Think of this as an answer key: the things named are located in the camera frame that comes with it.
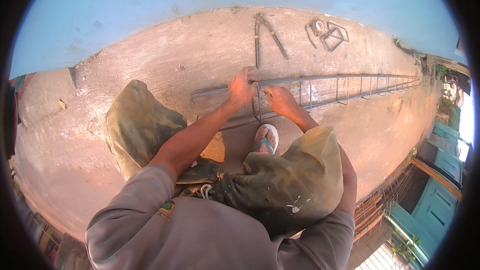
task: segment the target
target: concrete slab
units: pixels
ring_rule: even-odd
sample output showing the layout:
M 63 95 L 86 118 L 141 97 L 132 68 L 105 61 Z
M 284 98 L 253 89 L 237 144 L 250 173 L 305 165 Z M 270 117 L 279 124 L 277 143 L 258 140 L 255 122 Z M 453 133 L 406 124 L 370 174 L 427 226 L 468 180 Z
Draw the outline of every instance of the concrete slab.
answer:
M 144 81 L 155 98 L 184 114 L 189 123 L 206 109 L 189 105 L 192 91 L 226 84 L 244 66 L 255 65 L 253 15 L 262 12 L 285 47 L 285 60 L 260 28 L 260 79 L 348 73 L 419 75 L 415 60 L 393 40 L 361 24 L 305 10 L 265 7 L 218 9 L 149 27 L 110 45 L 75 68 L 36 73 L 19 106 L 22 124 L 16 146 L 17 173 L 32 206 L 60 231 L 83 239 L 93 214 L 123 186 L 104 142 L 103 117 L 130 80 Z M 317 50 L 304 26 L 312 19 L 348 30 L 349 42 L 335 51 Z M 359 81 L 351 82 L 352 92 Z M 327 94 L 319 89 L 318 94 Z M 440 91 L 429 77 L 404 93 L 355 99 L 312 111 L 321 125 L 335 127 L 339 143 L 358 174 L 360 199 L 392 173 L 435 120 Z M 67 105 L 63 110 L 58 104 Z M 245 108 L 241 113 L 251 113 Z M 269 119 L 278 128 L 282 154 L 301 131 L 287 119 Z M 218 133 L 202 156 L 240 171 L 260 124 Z

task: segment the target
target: man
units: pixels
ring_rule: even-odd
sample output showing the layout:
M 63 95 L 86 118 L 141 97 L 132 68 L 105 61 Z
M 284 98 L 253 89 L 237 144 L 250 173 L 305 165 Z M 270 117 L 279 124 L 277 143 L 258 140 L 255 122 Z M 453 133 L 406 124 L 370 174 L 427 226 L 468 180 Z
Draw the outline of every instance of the man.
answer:
M 273 154 L 276 129 L 262 125 L 243 173 L 198 158 L 252 100 L 250 69 L 232 79 L 219 108 L 188 127 L 140 81 L 119 94 L 105 134 L 128 181 L 88 225 L 97 269 L 345 268 L 357 177 L 333 128 L 319 126 L 286 88 L 264 90 L 272 110 L 304 132 L 282 156 Z M 304 228 L 298 240 L 286 238 Z

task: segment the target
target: white flip-flop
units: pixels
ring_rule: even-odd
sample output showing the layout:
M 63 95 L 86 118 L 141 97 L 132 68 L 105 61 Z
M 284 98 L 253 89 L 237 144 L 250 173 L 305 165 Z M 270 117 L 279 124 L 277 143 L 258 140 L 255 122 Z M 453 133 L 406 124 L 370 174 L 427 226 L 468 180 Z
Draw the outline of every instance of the white flip-flop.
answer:
M 272 124 L 263 124 L 258 128 L 257 133 L 255 134 L 255 140 L 257 139 L 261 128 L 267 128 L 269 131 L 272 132 L 273 136 L 275 137 L 275 145 L 273 145 L 272 142 L 270 142 L 270 140 L 264 136 L 254 145 L 252 151 L 255 151 L 255 149 L 259 148 L 262 144 L 265 144 L 270 150 L 270 152 L 272 154 L 275 154 L 275 151 L 277 151 L 277 147 L 279 146 L 279 132 Z

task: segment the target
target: sandal strap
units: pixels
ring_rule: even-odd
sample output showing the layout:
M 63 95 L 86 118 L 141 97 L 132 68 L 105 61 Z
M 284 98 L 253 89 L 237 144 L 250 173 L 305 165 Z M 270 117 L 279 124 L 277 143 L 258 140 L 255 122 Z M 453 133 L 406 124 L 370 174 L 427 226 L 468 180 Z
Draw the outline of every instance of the sandal strap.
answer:
M 259 148 L 262 144 L 265 144 L 268 147 L 268 149 L 270 150 L 270 152 L 272 154 L 275 154 L 274 150 L 273 150 L 272 142 L 270 142 L 270 140 L 267 139 L 266 137 L 261 138 L 260 141 L 258 141 L 258 143 L 255 144 L 255 146 L 253 147 L 253 151 L 255 151 L 257 148 Z

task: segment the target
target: camouflage pants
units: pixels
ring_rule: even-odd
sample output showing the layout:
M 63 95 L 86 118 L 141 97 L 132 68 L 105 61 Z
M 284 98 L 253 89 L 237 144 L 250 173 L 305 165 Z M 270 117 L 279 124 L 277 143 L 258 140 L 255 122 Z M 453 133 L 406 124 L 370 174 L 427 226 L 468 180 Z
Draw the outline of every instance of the camouflage pants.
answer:
M 105 139 L 125 180 L 145 167 L 186 118 L 164 107 L 147 85 L 130 81 L 105 116 Z M 343 192 L 339 147 L 332 127 L 319 126 L 295 140 L 281 156 L 251 152 L 243 171 L 230 175 L 199 157 L 179 177 L 174 197 L 209 195 L 260 221 L 270 237 L 293 235 L 321 220 Z

